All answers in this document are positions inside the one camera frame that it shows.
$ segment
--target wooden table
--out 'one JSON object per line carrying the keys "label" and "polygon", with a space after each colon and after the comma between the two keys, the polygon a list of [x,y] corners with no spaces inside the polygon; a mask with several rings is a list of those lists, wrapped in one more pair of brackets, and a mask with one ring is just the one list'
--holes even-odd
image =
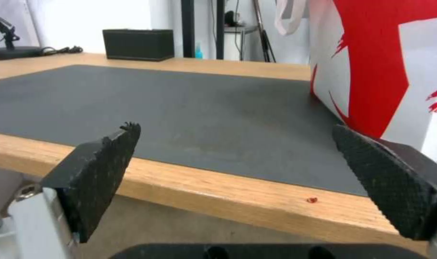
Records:
{"label": "wooden table", "polygon": [[[70,54],[0,61],[0,79],[73,64],[309,80],[309,67],[221,60],[107,60]],[[0,134],[0,168],[44,176],[72,146]],[[387,243],[426,253],[404,239],[365,197],[133,158],[118,194],[329,242]],[[307,198],[316,197],[316,203]]]}

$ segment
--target black gripper pad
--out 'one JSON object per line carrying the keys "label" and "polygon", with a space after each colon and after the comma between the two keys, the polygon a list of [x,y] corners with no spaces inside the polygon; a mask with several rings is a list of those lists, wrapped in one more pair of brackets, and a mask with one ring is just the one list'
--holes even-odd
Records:
{"label": "black gripper pad", "polygon": [[110,205],[133,155],[140,125],[126,123],[98,141],[77,146],[47,176],[43,187],[56,190],[71,232],[85,243]]}
{"label": "black gripper pad", "polygon": [[337,149],[399,233],[429,240],[437,230],[437,163],[410,146],[333,129]]}

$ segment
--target black desk mat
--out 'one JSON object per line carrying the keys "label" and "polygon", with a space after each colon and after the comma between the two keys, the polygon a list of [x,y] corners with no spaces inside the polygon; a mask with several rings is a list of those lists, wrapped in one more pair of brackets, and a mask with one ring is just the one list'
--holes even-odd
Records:
{"label": "black desk mat", "polygon": [[366,195],[306,81],[85,65],[0,80],[0,133],[77,145],[125,121],[136,157]]}

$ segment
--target white bag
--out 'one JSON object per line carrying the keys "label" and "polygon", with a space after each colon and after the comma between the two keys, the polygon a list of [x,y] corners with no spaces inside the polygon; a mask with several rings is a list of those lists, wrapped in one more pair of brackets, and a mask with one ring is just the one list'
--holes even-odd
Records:
{"label": "white bag", "polygon": [[437,0],[311,0],[309,34],[312,94],[437,162]]}
{"label": "white bag", "polygon": [[275,27],[279,34],[283,36],[294,33],[299,27],[306,0],[294,0],[292,5],[292,14],[289,19],[289,24],[287,26],[288,28],[286,29],[282,24],[282,15],[284,14],[286,8],[288,8],[288,3],[288,0],[277,0],[276,2]]}

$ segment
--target floor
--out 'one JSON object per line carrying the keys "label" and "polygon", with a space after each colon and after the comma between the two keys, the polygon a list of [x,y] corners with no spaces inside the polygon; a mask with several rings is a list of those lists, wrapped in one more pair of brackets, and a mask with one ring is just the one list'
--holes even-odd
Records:
{"label": "floor", "polygon": [[142,243],[300,243],[317,241],[288,233],[115,196],[81,258],[108,258]]}

